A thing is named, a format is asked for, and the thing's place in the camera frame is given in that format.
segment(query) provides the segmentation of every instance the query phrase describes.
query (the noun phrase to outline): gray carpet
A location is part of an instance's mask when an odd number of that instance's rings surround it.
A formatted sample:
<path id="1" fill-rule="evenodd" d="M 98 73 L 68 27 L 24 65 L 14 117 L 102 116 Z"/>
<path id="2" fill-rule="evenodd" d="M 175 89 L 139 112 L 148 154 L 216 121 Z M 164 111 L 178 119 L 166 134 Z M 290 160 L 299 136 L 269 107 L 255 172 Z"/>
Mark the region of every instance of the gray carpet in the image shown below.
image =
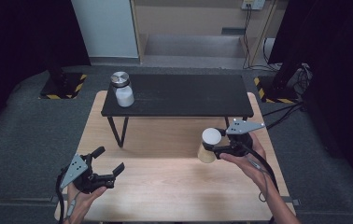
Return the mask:
<path id="1" fill-rule="evenodd" d="M 39 100 L 48 78 L 44 72 L 24 80 L 12 92 L 0 114 L 0 199 L 28 198 L 31 202 L 0 201 L 0 223 L 55 223 L 54 185 L 60 169 L 76 152 L 95 94 L 107 90 L 116 71 L 131 74 L 242 74 L 247 90 L 255 93 L 253 78 L 270 72 L 150 68 L 136 66 L 81 66 L 64 69 L 88 75 L 73 100 Z M 283 104 L 260 103 L 262 114 Z M 266 124 L 285 112 L 264 117 Z M 303 223 L 353 223 L 353 170 L 322 147 L 309 116 L 297 110 L 269 130 L 275 152 Z"/>

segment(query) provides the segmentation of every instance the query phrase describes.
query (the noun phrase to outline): white wall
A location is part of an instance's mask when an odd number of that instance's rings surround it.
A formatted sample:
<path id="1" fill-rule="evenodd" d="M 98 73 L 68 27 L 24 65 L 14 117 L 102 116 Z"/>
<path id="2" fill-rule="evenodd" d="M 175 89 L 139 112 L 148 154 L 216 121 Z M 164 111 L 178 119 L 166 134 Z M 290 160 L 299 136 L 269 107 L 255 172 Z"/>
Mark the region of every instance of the white wall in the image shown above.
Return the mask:
<path id="1" fill-rule="evenodd" d="M 72 0 L 89 57 L 138 58 L 130 0 Z"/>

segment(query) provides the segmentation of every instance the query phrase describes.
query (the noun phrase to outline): gray bracket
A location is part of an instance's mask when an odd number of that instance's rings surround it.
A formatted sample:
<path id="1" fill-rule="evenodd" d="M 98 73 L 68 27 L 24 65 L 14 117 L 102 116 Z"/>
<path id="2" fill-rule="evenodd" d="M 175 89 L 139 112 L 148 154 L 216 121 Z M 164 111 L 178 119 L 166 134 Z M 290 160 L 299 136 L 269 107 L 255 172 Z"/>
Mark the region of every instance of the gray bracket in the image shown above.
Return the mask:
<path id="1" fill-rule="evenodd" d="M 68 171 L 64 176 L 63 182 L 61 183 L 60 188 L 65 188 L 69 183 L 78 178 L 88 169 L 86 162 L 80 158 L 78 154 L 75 154 L 74 158 L 71 161 L 71 164 L 68 167 Z"/>
<path id="2" fill-rule="evenodd" d="M 264 123 L 256 123 L 243 119 L 234 119 L 233 123 L 226 130 L 226 134 L 249 133 L 264 127 L 266 127 Z"/>

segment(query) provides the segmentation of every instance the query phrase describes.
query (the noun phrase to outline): human hand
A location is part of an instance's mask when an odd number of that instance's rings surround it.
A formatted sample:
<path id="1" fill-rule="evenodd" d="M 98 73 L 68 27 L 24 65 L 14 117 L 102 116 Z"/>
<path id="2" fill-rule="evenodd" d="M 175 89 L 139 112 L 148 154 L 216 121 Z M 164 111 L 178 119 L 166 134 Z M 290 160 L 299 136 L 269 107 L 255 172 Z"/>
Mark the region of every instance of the human hand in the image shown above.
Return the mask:
<path id="1" fill-rule="evenodd" d="M 252 149 L 266 160 L 266 153 L 256 134 L 249 133 L 249 135 L 252 138 Z M 261 178 L 261 171 L 255 168 L 248 160 L 250 159 L 255 161 L 257 164 L 260 164 L 259 161 L 251 154 L 248 154 L 245 157 L 235 157 L 231 154 L 221 153 L 219 157 L 225 161 L 236 164 L 244 172 L 244 174 L 251 178 L 255 183 L 257 183 L 258 178 Z"/>
<path id="2" fill-rule="evenodd" d="M 67 218 L 64 224 L 79 224 L 83 221 L 86 214 L 89 212 L 90 207 L 95 199 L 100 197 L 106 191 L 106 187 L 96 189 L 91 194 L 80 192 L 73 183 L 70 183 L 67 187 L 68 192 L 68 208 L 71 202 L 75 200 L 75 208 L 69 218 Z"/>

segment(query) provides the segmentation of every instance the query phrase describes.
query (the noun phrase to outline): forearm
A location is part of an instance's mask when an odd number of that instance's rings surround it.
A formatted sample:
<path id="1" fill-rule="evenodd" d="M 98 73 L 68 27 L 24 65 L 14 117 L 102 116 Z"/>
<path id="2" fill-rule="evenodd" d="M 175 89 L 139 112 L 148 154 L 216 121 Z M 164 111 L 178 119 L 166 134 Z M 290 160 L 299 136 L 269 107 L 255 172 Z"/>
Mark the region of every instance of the forearm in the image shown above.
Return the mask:
<path id="1" fill-rule="evenodd" d="M 263 175 L 260 175 L 260 176 L 258 176 L 254 180 L 254 182 L 261 190 L 261 193 L 267 197 L 266 202 L 270 208 L 270 211 L 273 214 L 273 217 L 275 218 L 275 222 L 277 224 L 300 223 L 297 217 L 290 211 L 288 206 L 282 200 L 270 176 L 269 175 L 265 175 L 265 177 L 263 177 Z"/>

